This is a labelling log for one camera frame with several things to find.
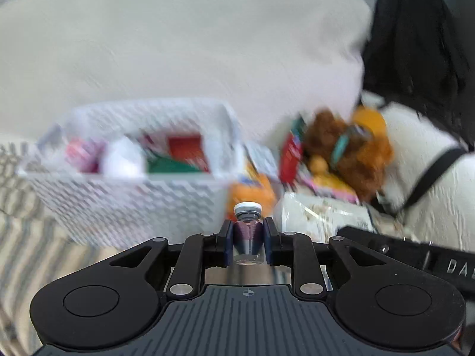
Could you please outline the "brown plush toy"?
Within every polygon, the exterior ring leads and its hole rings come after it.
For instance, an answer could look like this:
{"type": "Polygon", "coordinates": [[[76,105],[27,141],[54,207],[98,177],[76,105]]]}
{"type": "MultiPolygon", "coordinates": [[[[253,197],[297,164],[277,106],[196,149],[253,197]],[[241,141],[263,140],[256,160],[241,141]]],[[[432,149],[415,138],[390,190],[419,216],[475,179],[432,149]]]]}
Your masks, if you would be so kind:
{"type": "Polygon", "coordinates": [[[315,114],[303,136],[303,162],[311,173],[325,163],[327,171],[352,187],[359,200],[371,201],[382,189],[394,150],[386,135],[369,131],[328,109],[315,114]]]}

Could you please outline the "orange roll of tape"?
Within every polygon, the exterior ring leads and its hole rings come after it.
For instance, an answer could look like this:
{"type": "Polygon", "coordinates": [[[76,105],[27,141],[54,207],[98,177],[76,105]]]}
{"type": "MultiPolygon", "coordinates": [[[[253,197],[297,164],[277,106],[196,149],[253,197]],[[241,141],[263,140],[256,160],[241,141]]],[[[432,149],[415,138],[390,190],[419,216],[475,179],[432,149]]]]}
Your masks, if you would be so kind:
{"type": "Polygon", "coordinates": [[[369,131],[373,136],[387,134],[387,124],[378,110],[359,106],[354,111],[352,122],[369,131]]]}

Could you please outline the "red flaxseed packet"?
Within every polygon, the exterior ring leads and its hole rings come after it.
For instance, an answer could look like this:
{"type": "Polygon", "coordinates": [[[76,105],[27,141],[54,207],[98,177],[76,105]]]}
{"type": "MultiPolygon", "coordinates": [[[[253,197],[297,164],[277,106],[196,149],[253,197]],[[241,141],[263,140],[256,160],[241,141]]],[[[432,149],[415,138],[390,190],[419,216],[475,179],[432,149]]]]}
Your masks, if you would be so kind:
{"type": "Polygon", "coordinates": [[[292,122],[283,148],[279,163],[279,179],[283,184],[292,184],[297,175],[298,166],[303,154],[303,135],[305,120],[299,115],[292,122]]]}

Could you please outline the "large cream pillow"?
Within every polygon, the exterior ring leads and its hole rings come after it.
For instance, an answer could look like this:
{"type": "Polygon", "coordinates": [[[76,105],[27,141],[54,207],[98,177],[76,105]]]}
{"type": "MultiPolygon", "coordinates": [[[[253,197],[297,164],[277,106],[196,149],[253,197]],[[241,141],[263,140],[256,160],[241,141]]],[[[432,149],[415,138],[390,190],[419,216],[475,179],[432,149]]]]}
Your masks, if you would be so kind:
{"type": "Polygon", "coordinates": [[[362,89],[364,0],[10,0],[1,6],[1,133],[33,140],[70,109],[210,97],[246,136],[300,113],[348,118],[362,89]]]}

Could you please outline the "white paper pouch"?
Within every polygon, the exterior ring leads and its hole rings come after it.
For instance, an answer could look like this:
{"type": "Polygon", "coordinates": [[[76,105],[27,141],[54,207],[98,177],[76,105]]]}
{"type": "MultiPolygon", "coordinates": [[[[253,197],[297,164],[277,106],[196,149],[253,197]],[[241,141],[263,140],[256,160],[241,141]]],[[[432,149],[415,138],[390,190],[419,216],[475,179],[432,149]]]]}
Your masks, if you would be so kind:
{"type": "Polygon", "coordinates": [[[99,160],[99,171],[106,178],[145,178],[147,159],[135,140],[122,136],[109,142],[99,160]]]}

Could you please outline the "dark red box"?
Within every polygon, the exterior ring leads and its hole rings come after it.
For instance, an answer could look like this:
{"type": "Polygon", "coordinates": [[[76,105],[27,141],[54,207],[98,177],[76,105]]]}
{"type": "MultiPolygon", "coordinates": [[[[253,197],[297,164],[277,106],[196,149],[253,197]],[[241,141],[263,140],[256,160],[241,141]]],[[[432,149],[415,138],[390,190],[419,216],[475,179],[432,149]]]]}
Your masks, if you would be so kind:
{"type": "Polygon", "coordinates": [[[167,143],[173,159],[194,166],[200,171],[208,172],[208,161],[202,150],[199,134],[168,136],[167,143]]]}

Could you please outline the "green packet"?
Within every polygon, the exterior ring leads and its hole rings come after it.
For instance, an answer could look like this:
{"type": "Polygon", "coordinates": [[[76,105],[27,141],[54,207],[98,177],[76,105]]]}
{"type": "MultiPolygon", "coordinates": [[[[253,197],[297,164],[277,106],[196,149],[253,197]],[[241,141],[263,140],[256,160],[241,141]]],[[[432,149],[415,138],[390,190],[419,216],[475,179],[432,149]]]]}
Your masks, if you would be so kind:
{"type": "Polygon", "coordinates": [[[200,166],[195,162],[179,161],[173,158],[148,153],[147,172],[149,174],[182,174],[182,173],[207,173],[207,166],[200,166]]]}

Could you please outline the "black backpack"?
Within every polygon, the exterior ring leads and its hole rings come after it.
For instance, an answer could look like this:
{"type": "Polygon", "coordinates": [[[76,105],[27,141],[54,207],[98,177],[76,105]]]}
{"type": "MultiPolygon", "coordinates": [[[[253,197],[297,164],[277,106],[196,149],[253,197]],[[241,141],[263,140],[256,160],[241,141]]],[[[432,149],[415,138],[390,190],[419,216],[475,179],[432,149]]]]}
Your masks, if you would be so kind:
{"type": "Polygon", "coordinates": [[[457,109],[469,64],[444,0],[377,0],[362,58],[364,90],[415,110],[474,148],[457,109]]]}

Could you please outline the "small glass vial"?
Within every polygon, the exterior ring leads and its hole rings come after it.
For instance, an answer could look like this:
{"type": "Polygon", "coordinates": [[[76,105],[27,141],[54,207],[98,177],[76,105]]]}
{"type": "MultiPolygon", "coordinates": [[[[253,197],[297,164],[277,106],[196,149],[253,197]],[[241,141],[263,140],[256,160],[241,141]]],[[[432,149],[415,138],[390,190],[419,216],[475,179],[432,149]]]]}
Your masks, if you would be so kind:
{"type": "Polygon", "coordinates": [[[241,265],[262,264],[262,206],[255,202],[242,202],[236,204],[233,211],[236,219],[233,224],[234,261],[241,265]]]}

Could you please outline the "white crimped snack packet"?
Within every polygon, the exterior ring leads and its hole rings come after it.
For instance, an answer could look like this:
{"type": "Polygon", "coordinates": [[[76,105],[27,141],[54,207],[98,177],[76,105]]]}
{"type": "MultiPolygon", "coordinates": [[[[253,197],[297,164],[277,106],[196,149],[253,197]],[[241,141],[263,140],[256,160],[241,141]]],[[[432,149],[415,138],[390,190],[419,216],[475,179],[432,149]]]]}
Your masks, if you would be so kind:
{"type": "Polygon", "coordinates": [[[364,206],[291,192],[286,192],[275,205],[273,218],[281,232],[305,234],[313,242],[323,244],[346,226],[376,231],[370,213],[364,206]]]}

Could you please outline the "striped bed sheet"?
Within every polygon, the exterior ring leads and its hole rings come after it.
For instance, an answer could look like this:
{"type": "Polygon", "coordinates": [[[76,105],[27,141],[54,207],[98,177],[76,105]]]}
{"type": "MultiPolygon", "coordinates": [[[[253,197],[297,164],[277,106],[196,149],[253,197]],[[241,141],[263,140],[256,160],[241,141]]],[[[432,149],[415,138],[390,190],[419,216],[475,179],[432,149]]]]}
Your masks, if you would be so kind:
{"type": "Polygon", "coordinates": [[[43,286],[115,255],[113,247],[75,243],[49,215],[17,166],[25,142],[1,144],[1,354],[32,355],[41,347],[30,303],[43,286]]]}

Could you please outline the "pink floral tissue pack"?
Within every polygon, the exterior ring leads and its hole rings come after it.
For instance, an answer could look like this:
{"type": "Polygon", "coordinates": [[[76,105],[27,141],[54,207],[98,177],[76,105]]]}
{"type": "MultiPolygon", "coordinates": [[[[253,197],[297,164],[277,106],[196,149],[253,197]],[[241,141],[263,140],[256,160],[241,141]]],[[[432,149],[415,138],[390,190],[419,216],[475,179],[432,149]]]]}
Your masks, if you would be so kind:
{"type": "Polygon", "coordinates": [[[346,203],[360,203],[355,190],[328,171],[312,174],[304,167],[299,172],[298,179],[316,196],[334,198],[346,203]]]}

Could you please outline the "orange cartoon box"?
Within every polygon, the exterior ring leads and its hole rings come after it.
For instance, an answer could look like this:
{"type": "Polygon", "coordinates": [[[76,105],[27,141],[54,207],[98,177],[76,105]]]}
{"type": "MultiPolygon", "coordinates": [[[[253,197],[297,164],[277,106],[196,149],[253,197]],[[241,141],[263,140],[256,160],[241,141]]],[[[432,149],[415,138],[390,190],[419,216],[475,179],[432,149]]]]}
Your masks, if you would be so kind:
{"type": "Polygon", "coordinates": [[[244,178],[242,181],[234,183],[230,187],[225,216],[235,220],[234,207],[242,202],[259,203],[262,207],[263,217],[272,215],[277,199],[267,176],[257,174],[252,179],[244,178]]]}

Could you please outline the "white perforated plastic basket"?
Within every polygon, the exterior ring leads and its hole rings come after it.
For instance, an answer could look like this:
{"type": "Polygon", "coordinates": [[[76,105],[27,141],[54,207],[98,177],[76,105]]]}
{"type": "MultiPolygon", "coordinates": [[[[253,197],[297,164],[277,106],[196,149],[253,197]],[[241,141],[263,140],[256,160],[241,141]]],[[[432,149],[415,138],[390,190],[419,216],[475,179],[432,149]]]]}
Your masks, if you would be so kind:
{"type": "Polygon", "coordinates": [[[57,121],[18,166],[72,239],[127,248],[155,236],[179,244],[217,231],[230,185],[244,169],[239,121],[232,107],[209,98],[106,101],[74,108],[57,121]],[[109,144],[151,135],[200,136],[208,170],[135,177],[79,172],[66,157],[73,142],[109,144]]]}

